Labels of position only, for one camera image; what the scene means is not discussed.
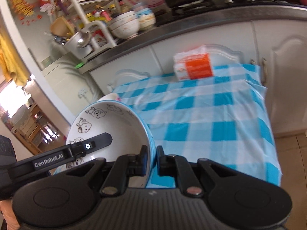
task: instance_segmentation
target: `orange package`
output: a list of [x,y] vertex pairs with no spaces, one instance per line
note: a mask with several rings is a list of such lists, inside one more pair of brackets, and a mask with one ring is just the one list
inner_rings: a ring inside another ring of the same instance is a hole
[[210,57],[205,45],[185,53],[175,54],[174,61],[174,72],[179,80],[213,76]]

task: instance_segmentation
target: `condiment bottle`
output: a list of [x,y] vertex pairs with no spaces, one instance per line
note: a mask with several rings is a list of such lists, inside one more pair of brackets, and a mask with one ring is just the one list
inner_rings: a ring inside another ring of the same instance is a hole
[[106,19],[107,22],[112,20],[112,18],[109,15],[108,11],[106,11],[103,6],[98,8],[98,11],[100,13],[100,16],[103,16]]
[[119,16],[119,12],[117,11],[115,4],[110,5],[109,14],[112,18]]
[[92,13],[86,14],[86,18],[87,18],[90,22],[95,21],[95,18],[94,18],[94,16],[93,16]]
[[119,2],[119,6],[120,6],[120,10],[122,14],[130,11],[130,8],[123,0],[118,0],[118,2]]

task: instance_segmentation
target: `cartoon-printed bowl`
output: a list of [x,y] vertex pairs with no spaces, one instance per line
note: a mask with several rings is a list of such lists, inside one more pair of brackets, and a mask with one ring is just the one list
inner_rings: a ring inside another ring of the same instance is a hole
[[73,122],[66,144],[77,143],[104,132],[112,136],[111,145],[66,164],[67,169],[98,157],[104,157],[108,162],[116,161],[121,155],[138,154],[142,145],[146,145],[148,146],[146,176],[132,177],[129,181],[130,187],[145,187],[153,166],[156,147],[147,124],[124,103],[103,100],[85,108]]
[[111,30],[112,34],[120,39],[129,39],[138,35],[140,29],[140,23],[138,18],[128,21],[125,24],[120,25],[119,27]]
[[147,30],[154,26],[156,23],[156,17],[153,13],[150,13],[148,15],[141,15],[139,17],[140,22],[140,30]]

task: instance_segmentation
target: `blue and white tablecloth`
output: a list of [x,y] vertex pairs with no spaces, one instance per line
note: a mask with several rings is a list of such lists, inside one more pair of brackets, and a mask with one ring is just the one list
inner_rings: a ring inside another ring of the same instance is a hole
[[[177,81],[174,74],[114,89],[148,124],[156,146],[188,161],[208,158],[280,185],[281,169],[264,103],[260,67],[213,68],[214,77]],[[173,187],[156,167],[147,187]]]

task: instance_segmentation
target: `tiled floor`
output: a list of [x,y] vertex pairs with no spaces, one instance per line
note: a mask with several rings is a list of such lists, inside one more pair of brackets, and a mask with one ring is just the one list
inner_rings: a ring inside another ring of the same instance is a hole
[[281,187],[292,198],[286,223],[289,230],[307,230],[307,137],[305,134],[275,139],[283,177]]

